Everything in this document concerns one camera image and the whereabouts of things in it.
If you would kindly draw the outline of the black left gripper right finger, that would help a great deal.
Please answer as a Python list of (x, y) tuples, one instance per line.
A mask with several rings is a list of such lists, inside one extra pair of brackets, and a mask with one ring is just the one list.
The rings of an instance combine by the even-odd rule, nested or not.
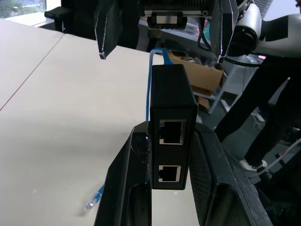
[(189, 170), (199, 225), (272, 225), (238, 161), (223, 150), (215, 132), (200, 123), (195, 126)]

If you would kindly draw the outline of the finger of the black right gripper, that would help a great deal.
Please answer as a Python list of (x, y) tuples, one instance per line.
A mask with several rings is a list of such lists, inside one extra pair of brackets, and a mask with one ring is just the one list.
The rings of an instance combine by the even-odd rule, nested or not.
[(105, 60), (117, 46), (122, 31), (118, 0), (100, 0), (95, 10), (95, 38), (98, 55)]
[(238, 20), (239, 10), (235, 0), (215, 0), (211, 16), (210, 43), (217, 62), (222, 63)]

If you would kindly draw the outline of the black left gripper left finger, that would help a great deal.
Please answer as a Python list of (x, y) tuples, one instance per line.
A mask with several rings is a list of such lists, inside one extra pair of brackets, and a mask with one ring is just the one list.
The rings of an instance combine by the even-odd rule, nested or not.
[(149, 123), (136, 125), (108, 168), (96, 226), (152, 224), (152, 154)]

